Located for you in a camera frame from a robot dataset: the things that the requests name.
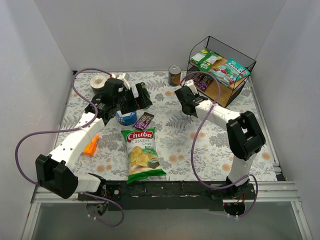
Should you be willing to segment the green glass bottle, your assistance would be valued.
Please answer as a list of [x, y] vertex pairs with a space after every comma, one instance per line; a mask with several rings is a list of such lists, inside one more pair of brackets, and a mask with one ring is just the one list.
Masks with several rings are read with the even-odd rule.
[[146, 98], [148, 98], [150, 100], [151, 97], [150, 97], [150, 94], [146, 88], [146, 84], [144, 82], [141, 82], [140, 85], [141, 85], [141, 89], [142, 89], [143, 94], [145, 95]]

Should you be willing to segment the purple m&m bag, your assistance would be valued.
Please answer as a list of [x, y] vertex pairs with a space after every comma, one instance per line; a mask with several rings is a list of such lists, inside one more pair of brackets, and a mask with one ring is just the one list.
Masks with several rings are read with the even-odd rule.
[[194, 73], [192, 76], [191, 76], [191, 80], [193, 80], [193, 82], [198, 85], [201, 80], [203, 79], [203, 77], [205, 76], [204, 73], [201, 73], [201, 72], [197, 72], [197, 73]]
[[205, 91], [208, 86], [213, 82], [213, 78], [209, 75], [203, 75], [203, 77], [198, 82], [197, 86], [201, 91]]
[[154, 117], [155, 116], [153, 114], [144, 112], [142, 116], [137, 120], [137, 122], [133, 125], [133, 127], [143, 131], [147, 128]]

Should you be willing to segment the purple M&M bag front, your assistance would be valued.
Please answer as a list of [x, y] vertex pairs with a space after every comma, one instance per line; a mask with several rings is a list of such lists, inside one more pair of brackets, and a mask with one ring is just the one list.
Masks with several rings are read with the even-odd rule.
[[204, 73], [201, 73], [201, 72], [197, 72], [197, 73], [194, 73], [192, 76], [191, 76], [191, 80], [193, 80], [193, 82], [198, 85], [201, 80], [203, 79], [203, 77], [205, 76]]

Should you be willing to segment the green candy bag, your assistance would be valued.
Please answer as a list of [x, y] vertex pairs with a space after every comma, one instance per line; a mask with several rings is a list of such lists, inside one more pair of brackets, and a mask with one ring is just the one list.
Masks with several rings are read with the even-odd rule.
[[213, 64], [222, 58], [223, 57], [220, 54], [205, 47], [203, 50], [191, 56], [189, 58], [189, 62], [196, 65], [199, 71], [208, 72]]

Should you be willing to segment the teal Fox's candy bag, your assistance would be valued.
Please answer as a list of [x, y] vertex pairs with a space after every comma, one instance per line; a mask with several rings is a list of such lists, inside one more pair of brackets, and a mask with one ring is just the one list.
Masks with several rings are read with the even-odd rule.
[[226, 87], [250, 75], [250, 71], [233, 58], [220, 66], [213, 67], [209, 72]]

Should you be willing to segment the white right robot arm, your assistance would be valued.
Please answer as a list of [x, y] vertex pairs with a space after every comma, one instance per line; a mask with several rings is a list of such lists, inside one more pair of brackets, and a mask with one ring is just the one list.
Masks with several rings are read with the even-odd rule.
[[[243, 194], [249, 184], [251, 166], [256, 155], [266, 143], [261, 127], [251, 111], [243, 113], [228, 110], [208, 98], [192, 90], [190, 86], [183, 86], [175, 91], [175, 95], [186, 115], [202, 119], [191, 145], [191, 168], [196, 179], [205, 187], [222, 191], [229, 197]], [[225, 185], [214, 186], [205, 183], [198, 176], [194, 163], [194, 149], [197, 137], [204, 123], [209, 121], [226, 131], [228, 144], [233, 153], [231, 170], [226, 177]]]

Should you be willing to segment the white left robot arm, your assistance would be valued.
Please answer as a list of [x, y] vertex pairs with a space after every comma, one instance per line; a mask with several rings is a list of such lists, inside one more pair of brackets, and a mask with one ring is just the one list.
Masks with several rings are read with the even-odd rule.
[[48, 155], [35, 160], [37, 182], [40, 187], [68, 199], [74, 193], [96, 193], [104, 179], [93, 173], [75, 175], [73, 168], [85, 147], [120, 111], [122, 114], [145, 109], [152, 105], [144, 84], [135, 85], [138, 96], [124, 79], [109, 78], [103, 90], [85, 108], [76, 130], [72, 131]]

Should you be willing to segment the dark tin can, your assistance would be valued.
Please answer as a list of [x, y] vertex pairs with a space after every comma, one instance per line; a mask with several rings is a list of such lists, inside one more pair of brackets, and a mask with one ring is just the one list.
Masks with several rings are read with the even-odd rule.
[[171, 86], [178, 86], [181, 80], [181, 68], [178, 65], [172, 65], [168, 69], [168, 83]]

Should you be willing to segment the green Chuba chips bag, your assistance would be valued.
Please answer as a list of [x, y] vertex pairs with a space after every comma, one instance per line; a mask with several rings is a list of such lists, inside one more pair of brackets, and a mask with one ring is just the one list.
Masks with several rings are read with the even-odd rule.
[[121, 131], [128, 159], [127, 184], [148, 177], [165, 176], [156, 150], [155, 128], [145, 130], [125, 129]]

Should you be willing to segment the orange smiley snack box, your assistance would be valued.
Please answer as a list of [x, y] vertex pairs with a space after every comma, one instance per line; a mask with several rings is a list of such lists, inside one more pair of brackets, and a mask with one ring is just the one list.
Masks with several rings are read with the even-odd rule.
[[95, 155], [96, 150], [97, 150], [98, 142], [99, 142], [99, 136], [95, 135], [93, 137], [92, 141], [90, 141], [87, 144], [87, 146], [84, 148], [84, 150], [82, 151], [82, 154], [85, 156], [93, 157]]

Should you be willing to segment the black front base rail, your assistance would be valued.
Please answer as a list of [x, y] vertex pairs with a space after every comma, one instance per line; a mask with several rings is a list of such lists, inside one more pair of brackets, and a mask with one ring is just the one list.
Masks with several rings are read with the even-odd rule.
[[214, 190], [198, 181], [104, 181], [91, 197], [80, 193], [79, 201], [95, 201], [100, 197], [112, 200], [123, 210], [186, 210], [222, 211], [223, 201], [253, 200], [255, 190], [248, 184], [238, 192], [233, 188]]

